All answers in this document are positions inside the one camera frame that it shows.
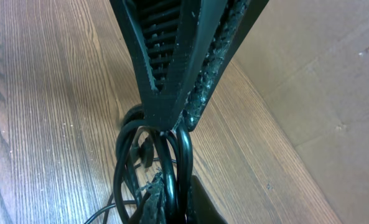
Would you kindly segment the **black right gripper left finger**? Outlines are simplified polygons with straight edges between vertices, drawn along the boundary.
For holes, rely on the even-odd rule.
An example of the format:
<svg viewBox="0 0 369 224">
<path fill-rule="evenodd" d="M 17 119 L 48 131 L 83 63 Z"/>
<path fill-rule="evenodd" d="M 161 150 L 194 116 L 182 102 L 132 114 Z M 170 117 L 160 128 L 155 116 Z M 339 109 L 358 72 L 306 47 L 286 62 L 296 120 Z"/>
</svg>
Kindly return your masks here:
<svg viewBox="0 0 369 224">
<path fill-rule="evenodd" d="M 129 218 L 130 223 L 135 224 L 166 224 L 166 193 L 165 177 L 162 169 L 155 174 L 152 182 L 148 182 L 144 187 L 131 184 L 134 198 L 139 199 L 141 191 L 146 193 L 138 202 L 138 207 Z"/>
</svg>

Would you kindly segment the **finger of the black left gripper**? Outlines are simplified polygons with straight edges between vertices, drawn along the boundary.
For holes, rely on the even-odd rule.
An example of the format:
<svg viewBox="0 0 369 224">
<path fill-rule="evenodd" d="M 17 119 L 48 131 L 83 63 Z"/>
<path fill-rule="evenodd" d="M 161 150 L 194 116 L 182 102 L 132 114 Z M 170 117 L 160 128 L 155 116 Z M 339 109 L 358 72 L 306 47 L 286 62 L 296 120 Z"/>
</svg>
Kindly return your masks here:
<svg viewBox="0 0 369 224">
<path fill-rule="evenodd" d="M 180 116 L 189 131 L 196 128 L 228 63 L 267 3 L 268 0 L 227 2 Z"/>
<path fill-rule="evenodd" d="M 226 0 L 110 0 L 128 48 L 147 125 L 172 129 Z"/>
</svg>

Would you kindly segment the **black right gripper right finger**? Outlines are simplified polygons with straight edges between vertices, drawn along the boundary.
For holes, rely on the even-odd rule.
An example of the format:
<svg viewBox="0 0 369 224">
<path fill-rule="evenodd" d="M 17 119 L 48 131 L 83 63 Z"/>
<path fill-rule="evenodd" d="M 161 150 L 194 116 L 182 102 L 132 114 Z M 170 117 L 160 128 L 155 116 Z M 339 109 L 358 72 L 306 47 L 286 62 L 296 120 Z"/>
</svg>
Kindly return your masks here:
<svg viewBox="0 0 369 224">
<path fill-rule="evenodd" d="M 193 175 L 190 183 L 187 197 L 187 223 L 227 224 L 215 208 L 199 178 Z"/>
</svg>

